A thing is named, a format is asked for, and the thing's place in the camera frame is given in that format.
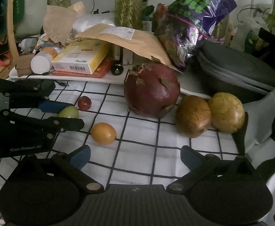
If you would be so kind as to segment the green fruit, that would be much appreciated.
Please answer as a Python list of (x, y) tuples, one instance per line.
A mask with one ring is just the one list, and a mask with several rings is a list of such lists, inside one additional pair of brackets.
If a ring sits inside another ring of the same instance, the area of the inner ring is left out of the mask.
[(74, 106), (68, 106), (61, 110), (57, 117), (62, 117), (62, 118), (79, 118), (79, 111), (76, 107)]

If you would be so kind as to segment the small orange fruit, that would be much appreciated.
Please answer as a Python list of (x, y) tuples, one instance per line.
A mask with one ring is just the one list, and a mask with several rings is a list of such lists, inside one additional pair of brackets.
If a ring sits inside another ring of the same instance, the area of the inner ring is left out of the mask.
[(93, 126), (91, 136), (97, 144), (109, 145), (116, 140), (117, 133), (112, 125), (100, 122)]

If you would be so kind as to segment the black flat box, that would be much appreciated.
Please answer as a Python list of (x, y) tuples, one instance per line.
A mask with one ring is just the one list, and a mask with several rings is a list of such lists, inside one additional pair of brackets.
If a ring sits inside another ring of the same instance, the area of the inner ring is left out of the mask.
[(53, 80), (26, 79), (16, 80), (16, 83), (32, 88), (42, 96), (50, 96), (56, 87)]

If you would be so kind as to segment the small red fruit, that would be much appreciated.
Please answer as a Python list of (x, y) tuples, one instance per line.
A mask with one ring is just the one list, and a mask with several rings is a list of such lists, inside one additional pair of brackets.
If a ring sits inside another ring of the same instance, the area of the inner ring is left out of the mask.
[(81, 110), (81, 111), (86, 111), (86, 110), (89, 110), (91, 108), (91, 105), (92, 105), (92, 101), (89, 97), (87, 96), (82, 96), (79, 98), (78, 100), (78, 108)]

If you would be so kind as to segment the white cylinder jar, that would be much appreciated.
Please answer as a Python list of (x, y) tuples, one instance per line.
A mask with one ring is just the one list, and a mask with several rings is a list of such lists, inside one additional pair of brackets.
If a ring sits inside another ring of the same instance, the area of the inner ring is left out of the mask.
[(52, 60), (58, 55), (53, 47), (45, 47), (31, 60), (31, 70), (35, 74), (49, 72), (52, 68)]

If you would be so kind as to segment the checkered white tablecloth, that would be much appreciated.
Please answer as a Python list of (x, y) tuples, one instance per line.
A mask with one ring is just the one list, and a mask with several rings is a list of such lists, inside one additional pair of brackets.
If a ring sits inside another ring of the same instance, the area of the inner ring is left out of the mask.
[[(53, 148), (38, 157), (50, 158), (56, 153), (69, 153), (88, 145), (91, 157), (83, 171), (102, 185), (168, 185), (188, 172), (180, 161), (180, 149), (185, 145), (222, 160), (231, 160), (238, 154), (232, 136), (214, 128), (192, 139), (179, 134), (174, 111), (162, 119), (133, 113), (127, 107), (121, 85), (57, 82), (49, 98), (76, 105), (82, 96), (92, 101), (89, 110), (80, 112), (85, 123), (83, 129), (60, 133)], [(117, 137), (112, 144), (100, 145), (93, 140), (91, 130), (100, 122), (116, 130)]]

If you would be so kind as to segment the brown passion fruit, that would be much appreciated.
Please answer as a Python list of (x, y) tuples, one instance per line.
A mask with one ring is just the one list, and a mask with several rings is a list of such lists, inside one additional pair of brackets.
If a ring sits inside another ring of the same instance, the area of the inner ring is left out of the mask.
[(185, 96), (175, 115), (178, 131), (189, 138), (197, 138), (211, 126), (211, 110), (207, 101), (198, 96)]

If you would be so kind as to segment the small brown leather case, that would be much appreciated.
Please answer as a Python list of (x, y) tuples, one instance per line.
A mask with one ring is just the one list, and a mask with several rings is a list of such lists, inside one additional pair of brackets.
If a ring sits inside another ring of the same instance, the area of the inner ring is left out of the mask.
[(28, 76), (33, 73), (31, 69), (31, 60), (34, 54), (26, 54), (19, 56), (15, 68), (18, 76)]

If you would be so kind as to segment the yellow passion fruit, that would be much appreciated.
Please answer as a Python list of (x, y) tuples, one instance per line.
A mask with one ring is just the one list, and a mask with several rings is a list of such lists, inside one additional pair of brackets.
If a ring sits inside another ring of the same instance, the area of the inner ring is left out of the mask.
[(211, 123), (221, 132), (233, 134), (243, 126), (245, 111), (241, 101), (234, 95), (218, 92), (208, 101)]

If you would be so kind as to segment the yellow white box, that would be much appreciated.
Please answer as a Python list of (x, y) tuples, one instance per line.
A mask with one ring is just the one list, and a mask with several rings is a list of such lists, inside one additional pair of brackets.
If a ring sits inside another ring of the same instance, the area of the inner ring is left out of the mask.
[(110, 43), (98, 39), (72, 42), (52, 60), (52, 65), (56, 71), (92, 75), (110, 48)]

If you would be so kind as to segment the wooden chair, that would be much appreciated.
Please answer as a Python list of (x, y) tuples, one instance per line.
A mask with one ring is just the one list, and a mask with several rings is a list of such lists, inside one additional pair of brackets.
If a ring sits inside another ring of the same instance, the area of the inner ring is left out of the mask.
[(0, 79), (6, 79), (9, 76), (9, 72), (16, 65), (19, 58), (15, 34), (14, 34), (14, 0), (7, 0), (7, 42), (9, 46), (8, 52), (4, 56), (4, 60), (0, 61)]

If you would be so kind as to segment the cow print blanket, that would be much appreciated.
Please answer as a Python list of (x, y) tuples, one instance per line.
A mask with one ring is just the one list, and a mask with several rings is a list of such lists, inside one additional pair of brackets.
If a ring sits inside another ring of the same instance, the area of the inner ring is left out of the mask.
[(243, 107), (245, 123), (233, 138), (272, 194), (273, 206), (262, 220), (267, 225), (275, 225), (275, 89), (263, 99)]

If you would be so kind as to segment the red dragon fruit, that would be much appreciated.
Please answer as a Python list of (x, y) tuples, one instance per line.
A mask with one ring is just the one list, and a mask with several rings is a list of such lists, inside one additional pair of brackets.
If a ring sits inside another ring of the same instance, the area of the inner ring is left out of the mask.
[(134, 65), (124, 80), (124, 96), (128, 108), (149, 118), (165, 117), (177, 103), (180, 84), (166, 65), (148, 62)]

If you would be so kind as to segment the black zip case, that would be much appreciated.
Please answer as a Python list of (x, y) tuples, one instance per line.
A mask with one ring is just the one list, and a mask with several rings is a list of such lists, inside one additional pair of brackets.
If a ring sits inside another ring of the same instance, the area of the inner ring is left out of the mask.
[(226, 92), (243, 104), (259, 101), (275, 89), (275, 70), (245, 52), (209, 40), (197, 44), (191, 67), (204, 92)]

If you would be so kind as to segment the brown paper envelope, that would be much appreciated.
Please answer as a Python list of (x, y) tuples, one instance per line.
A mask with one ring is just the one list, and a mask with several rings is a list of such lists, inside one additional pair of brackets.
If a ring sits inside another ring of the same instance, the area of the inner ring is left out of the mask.
[(152, 61), (156, 60), (178, 71), (178, 69), (172, 65), (160, 41), (149, 32), (129, 27), (113, 27), (107, 24), (97, 24), (82, 33), (78, 33), (75, 38), (103, 40), (126, 48), (141, 57)]

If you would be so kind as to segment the purple snack bag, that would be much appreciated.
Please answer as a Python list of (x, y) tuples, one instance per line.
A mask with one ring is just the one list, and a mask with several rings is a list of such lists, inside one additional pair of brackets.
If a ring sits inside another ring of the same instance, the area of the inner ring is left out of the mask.
[(176, 0), (158, 23), (154, 35), (172, 64), (184, 72), (201, 41), (237, 7), (234, 0)]

